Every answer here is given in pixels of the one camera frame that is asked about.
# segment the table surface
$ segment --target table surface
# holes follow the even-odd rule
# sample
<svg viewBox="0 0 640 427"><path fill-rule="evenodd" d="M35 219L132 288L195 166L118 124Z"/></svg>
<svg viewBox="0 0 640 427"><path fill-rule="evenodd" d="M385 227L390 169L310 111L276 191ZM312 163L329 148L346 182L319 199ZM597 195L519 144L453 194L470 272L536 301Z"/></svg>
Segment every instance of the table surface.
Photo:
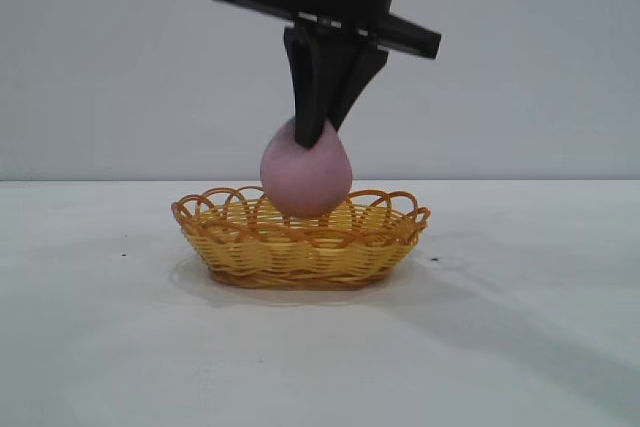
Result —
<svg viewBox="0 0 640 427"><path fill-rule="evenodd" d="M0 184L0 425L640 425L640 182L360 182L431 226L312 293L190 250L169 204L241 184Z"/></svg>

